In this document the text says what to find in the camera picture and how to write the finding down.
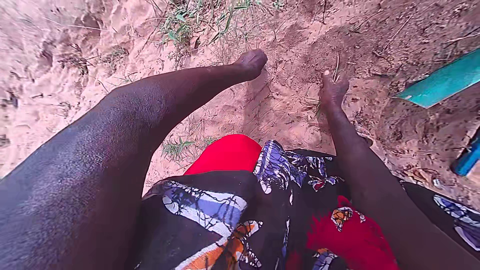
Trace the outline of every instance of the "teal plastic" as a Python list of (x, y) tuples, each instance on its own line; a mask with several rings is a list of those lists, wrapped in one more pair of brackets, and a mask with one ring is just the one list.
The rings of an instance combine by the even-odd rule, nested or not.
[(480, 49), (436, 70), (426, 79), (396, 95), (424, 108), (453, 96), (480, 81)]

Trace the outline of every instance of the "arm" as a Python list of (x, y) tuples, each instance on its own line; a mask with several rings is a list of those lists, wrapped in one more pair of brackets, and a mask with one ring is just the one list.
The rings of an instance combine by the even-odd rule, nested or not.
[(323, 74), (321, 101), (353, 205), (380, 225), (400, 267), (479, 269), (480, 263), (470, 253), (415, 206), (396, 177), (357, 134), (341, 107), (348, 81), (345, 74), (340, 77), (333, 83), (328, 71)]
[(153, 152), (185, 117), (256, 78), (266, 61), (255, 50), (232, 65), (114, 89), (0, 182), (0, 265), (122, 268)]

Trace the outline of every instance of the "printed cloth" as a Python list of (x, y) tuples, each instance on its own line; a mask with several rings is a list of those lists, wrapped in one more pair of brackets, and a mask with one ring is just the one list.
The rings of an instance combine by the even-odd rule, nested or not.
[[(424, 188), (409, 184), (402, 182), (420, 203)], [(435, 224), (451, 218), (445, 228), (453, 239), (476, 252), (478, 212), (426, 195), (431, 204), (422, 210), (440, 221), (427, 216)], [(352, 207), (335, 157), (284, 151), (276, 141), (262, 148), (253, 172), (157, 182), (143, 198), (135, 233), (128, 269), (398, 269), (379, 226)]]

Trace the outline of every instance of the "hand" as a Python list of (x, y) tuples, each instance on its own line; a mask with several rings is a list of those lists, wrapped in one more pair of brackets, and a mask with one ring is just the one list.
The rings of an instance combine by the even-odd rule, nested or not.
[(267, 60), (268, 58), (264, 51), (254, 49), (240, 55), (233, 64), (242, 68), (246, 81), (251, 81), (260, 75)]
[(348, 90), (348, 79), (344, 72), (338, 74), (336, 82), (328, 70), (322, 73), (324, 87), (322, 90), (321, 104), (323, 107), (342, 107), (343, 97)]

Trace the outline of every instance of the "soil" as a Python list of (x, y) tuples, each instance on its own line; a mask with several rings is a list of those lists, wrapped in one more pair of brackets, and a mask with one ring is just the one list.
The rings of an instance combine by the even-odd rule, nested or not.
[(165, 35), (157, 31), (172, 9), (163, 0), (0, 3), (0, 176), (118, 85), (231, 63), (262, 48), (269, 60), (259, 78), (225, 90), (168, 135), (166, 142), (181, 137), (195, 144), (179, 161), (160, 147), (144, 193), (154, 182), (182, 174), (207, 141), (228, 134), (335, 153), (325, 117), (317, 120), (316, 102), (320, 72), (334, 71), (338, 63), (350, 80), (344, 110), (390, 170), (480, 209), (480, 166), (467, 177), (449, 170), (480, 125), (480, 86), (429, 109), (393, 98), (480, 47), (480, 36), (447, 42), (480, 31), (479, 1), (251, 1), (213, 42), (222, 30), (215, 22), (241, 3), (220, 1), (212, 8), (214, 1), (204, 2), (182, 52), (172, 41), (163, 44)]

